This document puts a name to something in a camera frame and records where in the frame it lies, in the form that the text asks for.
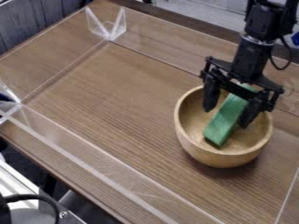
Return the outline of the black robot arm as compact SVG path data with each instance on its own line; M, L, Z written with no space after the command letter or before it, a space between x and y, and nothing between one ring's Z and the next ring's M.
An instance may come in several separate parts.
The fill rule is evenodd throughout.
M226 62L213 57L205 58L200 71L202 79L202 102L210 111L218 101L220 91L246 101L237 123L245 127L258 113L272 111L282 87L264 76L266 63L273 61L272 50L277 40L293 32L299 0L285 0L284 4L268 0L248 0L245 27L233 60Z

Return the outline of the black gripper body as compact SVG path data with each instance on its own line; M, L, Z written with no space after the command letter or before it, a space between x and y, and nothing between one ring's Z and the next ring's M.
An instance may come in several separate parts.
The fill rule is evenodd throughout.
M233 60L228 62L209 56L200 71L202 83L209 74L218 83L218 91L224 89L248 102L257 98L261 101L260 112L273 110L277 98L284 92L282 87L264 76L272 49L272 42L260 42L244 35Z

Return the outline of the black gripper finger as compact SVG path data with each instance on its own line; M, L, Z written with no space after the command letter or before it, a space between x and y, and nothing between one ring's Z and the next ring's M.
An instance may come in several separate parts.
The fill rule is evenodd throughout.
M237 119L237 124L242 129L250 124L250 122L257 117L260 107L261 101L257 98L250 99Z
M218 101L220 98L220 86L214 78L208 74L204 80L202 88L202 109L205 112L209 112Z

